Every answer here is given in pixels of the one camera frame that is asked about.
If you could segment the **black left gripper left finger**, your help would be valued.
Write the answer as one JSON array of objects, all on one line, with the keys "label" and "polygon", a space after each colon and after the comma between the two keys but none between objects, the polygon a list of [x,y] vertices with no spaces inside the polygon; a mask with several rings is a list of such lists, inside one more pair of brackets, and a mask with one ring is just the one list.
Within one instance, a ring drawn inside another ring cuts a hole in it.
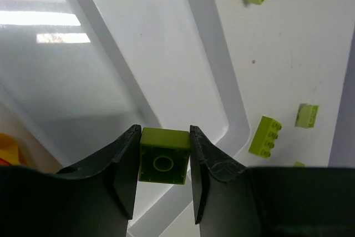
[{"label": "black left gripper left finger", "polygon": [[45,174],[1,167],[2,236],[125,236],[133,217],[141,126]]}]

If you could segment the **yellow round butterfly lego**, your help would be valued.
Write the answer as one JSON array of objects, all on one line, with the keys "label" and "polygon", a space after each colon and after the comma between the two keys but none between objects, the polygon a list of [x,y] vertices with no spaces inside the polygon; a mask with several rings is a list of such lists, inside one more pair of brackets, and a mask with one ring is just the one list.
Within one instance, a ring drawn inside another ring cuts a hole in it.
[{"label": "yellow round butterfly lego", "polygon": [[0,145],[1,166],[28,166],[27,160],[19,149],[18,142],[13,137],[1,133]]}]

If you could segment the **green 2x4 lego brick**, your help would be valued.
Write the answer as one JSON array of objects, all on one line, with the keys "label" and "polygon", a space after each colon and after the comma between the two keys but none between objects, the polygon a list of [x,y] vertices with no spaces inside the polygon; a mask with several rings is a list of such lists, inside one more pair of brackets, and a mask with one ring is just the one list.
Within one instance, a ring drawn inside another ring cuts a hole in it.
[{"label": "green 2x4 lego brick", "polygon": [[280,122],[262,116],[248,152],[262,158],[269,158],[281,129],[282,124]]}]

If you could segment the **green 2x2 lego upturned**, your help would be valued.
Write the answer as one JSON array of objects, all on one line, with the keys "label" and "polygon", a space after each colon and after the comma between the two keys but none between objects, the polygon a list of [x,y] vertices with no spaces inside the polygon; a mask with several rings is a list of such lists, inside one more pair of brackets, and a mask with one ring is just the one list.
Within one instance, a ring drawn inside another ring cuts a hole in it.
[{"label": "green 2x2 lego upturned", "polygon": [[145,127],[139,149],[139,181],[185,184],[190,156],[189,132]]}]

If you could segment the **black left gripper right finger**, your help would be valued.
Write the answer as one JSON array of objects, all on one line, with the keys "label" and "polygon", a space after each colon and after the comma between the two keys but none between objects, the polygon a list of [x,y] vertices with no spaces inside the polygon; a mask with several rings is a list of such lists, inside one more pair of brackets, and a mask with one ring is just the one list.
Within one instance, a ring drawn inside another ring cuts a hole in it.
[{"label": "black left gripper right finger", "polygon": [[246,167],[190,127],[201,236],[353,236],[354,170]]}]

